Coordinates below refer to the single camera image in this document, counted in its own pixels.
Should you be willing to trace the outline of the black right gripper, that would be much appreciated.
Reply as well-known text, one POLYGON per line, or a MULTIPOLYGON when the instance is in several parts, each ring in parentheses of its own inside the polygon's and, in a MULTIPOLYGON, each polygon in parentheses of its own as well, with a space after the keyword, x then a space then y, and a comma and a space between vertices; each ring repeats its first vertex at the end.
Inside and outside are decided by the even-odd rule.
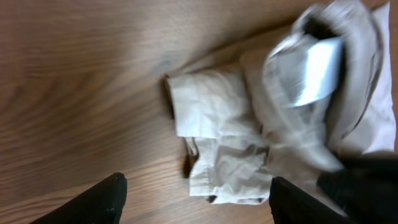
POLYGON ((319 188, 355 223, 397 224, 397 157, 341 161, 344 169, 319 176, 319 188))

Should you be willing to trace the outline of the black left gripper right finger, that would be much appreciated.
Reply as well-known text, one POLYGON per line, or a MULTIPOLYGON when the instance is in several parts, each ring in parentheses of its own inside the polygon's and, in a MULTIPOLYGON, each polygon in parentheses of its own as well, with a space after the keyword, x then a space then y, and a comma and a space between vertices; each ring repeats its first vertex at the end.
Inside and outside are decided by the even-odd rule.
POLYGON ((275 224, 349 224, 351 222, 282 177, 272 179, 269 205, 275 224))

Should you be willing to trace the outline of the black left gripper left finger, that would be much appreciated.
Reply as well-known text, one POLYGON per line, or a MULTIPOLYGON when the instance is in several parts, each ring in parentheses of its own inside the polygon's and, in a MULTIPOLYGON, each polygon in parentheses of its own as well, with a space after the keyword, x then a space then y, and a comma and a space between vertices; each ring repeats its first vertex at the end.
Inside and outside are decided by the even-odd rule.
POLYGON ((118 224, 126 197, 127 179, 116 172, 31 224, 118 224))

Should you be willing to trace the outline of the beige khaki shorts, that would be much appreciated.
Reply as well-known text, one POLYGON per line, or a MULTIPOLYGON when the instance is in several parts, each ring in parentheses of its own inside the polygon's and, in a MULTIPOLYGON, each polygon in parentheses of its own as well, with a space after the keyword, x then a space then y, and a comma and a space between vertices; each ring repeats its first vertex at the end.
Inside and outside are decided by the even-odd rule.
POLYGON ((314 4, 291 27, 169 74, 176 133, 193 158, 190 195, 259 205, 283 177, 328 203, 316 181, 342 169, 340 156, 392 154, 389 13, 314 4))

